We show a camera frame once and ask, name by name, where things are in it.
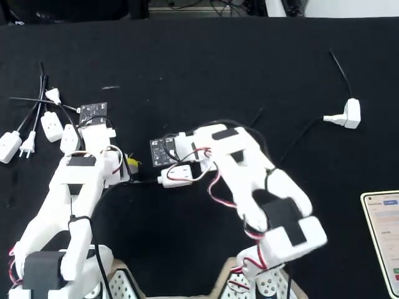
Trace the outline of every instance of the white connector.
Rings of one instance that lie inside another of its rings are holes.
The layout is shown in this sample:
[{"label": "white connector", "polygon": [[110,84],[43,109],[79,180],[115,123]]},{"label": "white connector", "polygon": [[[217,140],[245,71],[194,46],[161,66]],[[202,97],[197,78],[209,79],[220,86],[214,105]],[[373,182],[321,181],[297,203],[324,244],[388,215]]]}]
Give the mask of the white connector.
[{"label": "white connector", "polygon": [[50,142],[55,142],[62,138],[64,128],[56,112],[47,111],[40,119],[44,134]]},{"label": "white connector", "polygon": [[323,121],[335,123],[348,129],[356,129],[361,120],[360,103],[355,98],[350,98],[347,101],[343,114],[323,116]]},{"label": "white connector", "polygon": [[21,143],[22,140],[18,131],[6,132],[2,135],[0,138],[0,162],[8,164],[18,151]]},{"label": "white connector", "polygon": [[29,158],[31,153],[35,152],[35,137],[36,137],[36,132],[31,131],[29,133],[29,136],[26,138],[24,142],[22,142],[22,145],[19,147],[19,157],[22,157],[24,153],[26,153],[26,158]]},{"label": "white connector", "polygon": [[65,153],[76,151],[80,146],[79,139],[76,135],[74,127],[69,123],[65,125],[64,134],[62,134],[60,150]]},{"label": "white connector", "polygon": [[61,105],[60,91],[58,90],[58,88],[53,88],[51,90],[46,91],[45,95],[46,98],[54,102],[57,106]]},{"label": "white connector", "polygon": [[[162,184],[165,188],[175,188],[191,185],[193,182],[190,181],[175,181],[169,179],[168,174],[169,168],[163,169],[161,171],[161,176],[158,177],[158,183]],[[189,165],[176,166],[169,172],[169,175],[174,178],[181,179],[193,179],[193,173]]]}]

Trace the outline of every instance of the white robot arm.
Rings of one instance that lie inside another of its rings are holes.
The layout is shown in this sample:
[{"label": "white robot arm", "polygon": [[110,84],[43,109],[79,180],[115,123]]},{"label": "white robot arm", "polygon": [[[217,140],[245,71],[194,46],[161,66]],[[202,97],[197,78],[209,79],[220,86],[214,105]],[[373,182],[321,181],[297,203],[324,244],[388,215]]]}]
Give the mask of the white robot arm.
[{"label": "white robot arm", "polygon": [[[93,254],[95,249],[90,244],[89,219],[75,220],[92,216],[105,186],[126,181],[129,177],[120,154],[110,150],[105,124],[86,129],[94,128],[97,138],[104,138],[86,142],[87,152],[76,151],[61,159],[41,209],[12,250],[22,283],[10,290],[10,299],[83,298],[102,281]],[[43,247],[63,230],[70,231],[68,248],[60,252],[42,252]],[[112,251],[104,245],[98,250],[105,274],[108,274],[113,261]]]},{"label": "white robot arm", "polygon": [[[193,148],[209,148],[189,157],[204,171],[214,163],[226,182],[246,233],[257,245],[238,255],[240,271],[251,280],[257,274],[297,259],[323,246],[327,236],[312,216],[312,204],[302,189],[261,151],[242,127],[227,129],[217,124],[198,128],[191,136],[175,137],[178,156]],[[257,194],[258,205],[254,200]]]}]

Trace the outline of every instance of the black cloth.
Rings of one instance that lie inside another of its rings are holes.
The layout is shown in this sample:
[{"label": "black cloth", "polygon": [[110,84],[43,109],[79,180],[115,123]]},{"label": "black cloth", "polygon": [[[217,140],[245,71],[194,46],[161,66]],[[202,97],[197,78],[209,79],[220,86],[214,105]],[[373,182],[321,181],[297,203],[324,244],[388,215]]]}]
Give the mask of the black cloth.
[{"label": "black cloth", "polygon": [[[398,30],[397,18],[2,27],[1,132],[14,130],[31,106],[7,98],[39,93],[41,60],[66,103],[108,102],[123,150],[148,177],[159,173],[150,140],[218,118],[249,124],[261,107],[256,128],[278,161],[309,121],[343,110],[348,94],[331,47],[363,119],[356,130],[317,125],[286,159],[284,169],[310,197],[329,238],[294,262],[294,279],[310,298],[388,298],[360,195],[398,189]],[[7,251],[38,212],[61,157],[59,143],[50,144],[41,128],[37,135],[28,160],[0,165],[2,292],[10,286]],[[253,244],[236,212],[209,198],[209,180],[178,189],[121,187],[99,207],[99,242],[126,262],[148,296],[209,293],[226,259]],[[58,239],[54,247],[67,238]]]}]

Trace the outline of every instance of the yellow component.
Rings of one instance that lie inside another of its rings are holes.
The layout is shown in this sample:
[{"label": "yellow component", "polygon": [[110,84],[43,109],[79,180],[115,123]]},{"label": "yellow component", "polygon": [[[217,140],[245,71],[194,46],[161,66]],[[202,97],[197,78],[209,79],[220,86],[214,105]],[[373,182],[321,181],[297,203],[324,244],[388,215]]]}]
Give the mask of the yellow component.
[{"label": "yellow component", "polygon": [[127,164],[132,165],[134,167],[138,167],[138,165],[141,164],[141,162],[134,160],[133,158],[127,158]]}]

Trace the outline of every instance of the black circuit board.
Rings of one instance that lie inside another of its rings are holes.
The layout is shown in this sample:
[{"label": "black circuit board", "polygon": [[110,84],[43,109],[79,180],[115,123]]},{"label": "black circuit board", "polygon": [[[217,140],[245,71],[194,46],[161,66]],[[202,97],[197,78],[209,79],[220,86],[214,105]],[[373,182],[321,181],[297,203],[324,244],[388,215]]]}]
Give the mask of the black circuit board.
[{"label": "black circuit board", "polygon": [[[79,116],[79,123],[82,123],[85,120],[88,120],[90,117],[96,115],[107,115],[107,103],[96,103],[96,104],[89,104],[83,105],[80,107],[80,116]],[[90,120],[87,124],[88,125],[99,125],[105,123],[104,118],[95,118]]]},{"label": "black circuit board", "polygon": [[[166,148],[176,152],[175,139],[173,137],[165,138]],[[163,139],[155,139],[150,141],[152,164],[154,167],[169,166],[175,164],[176,161],[171,159],[163,147]]]}]

